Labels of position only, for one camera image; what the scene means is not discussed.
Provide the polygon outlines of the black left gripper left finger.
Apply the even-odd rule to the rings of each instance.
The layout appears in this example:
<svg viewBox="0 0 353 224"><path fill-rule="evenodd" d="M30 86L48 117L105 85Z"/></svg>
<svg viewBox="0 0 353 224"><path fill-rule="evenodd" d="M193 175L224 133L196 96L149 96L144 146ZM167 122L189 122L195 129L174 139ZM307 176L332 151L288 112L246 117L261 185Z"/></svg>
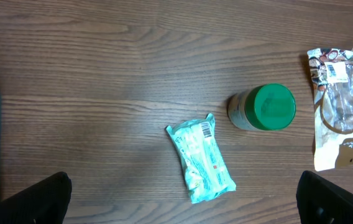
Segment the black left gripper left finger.
<svg viewBox="0 0 353 224"><path fill-rule="evenodd" d="M57 172L0 203L0 224L62 224L71 199L71 179Z"/></svg>

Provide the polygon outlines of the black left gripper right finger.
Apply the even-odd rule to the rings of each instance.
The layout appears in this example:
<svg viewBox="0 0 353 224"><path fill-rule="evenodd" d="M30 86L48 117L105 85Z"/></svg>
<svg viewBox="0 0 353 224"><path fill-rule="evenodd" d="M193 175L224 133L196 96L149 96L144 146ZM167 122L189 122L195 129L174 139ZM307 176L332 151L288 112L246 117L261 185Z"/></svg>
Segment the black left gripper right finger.
<svg viewBox="0 0 353 224"><path fill-rule="evenodd" d="M304 171L296 191L302 224L353 223L353 194L311 171Z"/></svg>

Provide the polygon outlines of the green lid jar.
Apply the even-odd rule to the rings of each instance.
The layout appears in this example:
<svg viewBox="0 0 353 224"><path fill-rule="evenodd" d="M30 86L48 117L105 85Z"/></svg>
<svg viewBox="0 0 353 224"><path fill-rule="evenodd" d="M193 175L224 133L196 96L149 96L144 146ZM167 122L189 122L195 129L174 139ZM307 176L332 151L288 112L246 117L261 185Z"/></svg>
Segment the green lid jar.
<svg viewBox="0 0 353 224"><path fill-rule="evenodd" d="M235 94L227 106L228 117L239 129L276 131L294 120L296 101L292 92L278 83L269 83Z"/></svg>

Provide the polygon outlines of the teal tissue packet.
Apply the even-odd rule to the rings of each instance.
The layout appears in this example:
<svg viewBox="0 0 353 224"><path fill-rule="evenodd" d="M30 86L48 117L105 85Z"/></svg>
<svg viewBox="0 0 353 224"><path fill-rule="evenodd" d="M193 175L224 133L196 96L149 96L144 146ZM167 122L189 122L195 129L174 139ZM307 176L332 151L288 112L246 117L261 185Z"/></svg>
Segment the teal tissue packet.
<svg viewBox="0 0 353 224"><path fill-rule="evenodd" d="M213 114L165 128L180 157L181 168L193 204L236 191L215 139Z"/></svg>

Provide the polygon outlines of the beige plastic pouch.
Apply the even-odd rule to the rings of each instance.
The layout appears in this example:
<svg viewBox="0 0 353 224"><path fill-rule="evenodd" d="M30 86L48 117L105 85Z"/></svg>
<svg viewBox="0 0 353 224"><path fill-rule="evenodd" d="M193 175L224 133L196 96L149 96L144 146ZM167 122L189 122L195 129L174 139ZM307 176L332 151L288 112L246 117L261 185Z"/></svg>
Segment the beige plastic pouch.
<svg viewBox="0 0 353 224"><path fill-rule="evenodd" d="M353 164L353 49L307 52L314 88L316 171Z"/></svg>

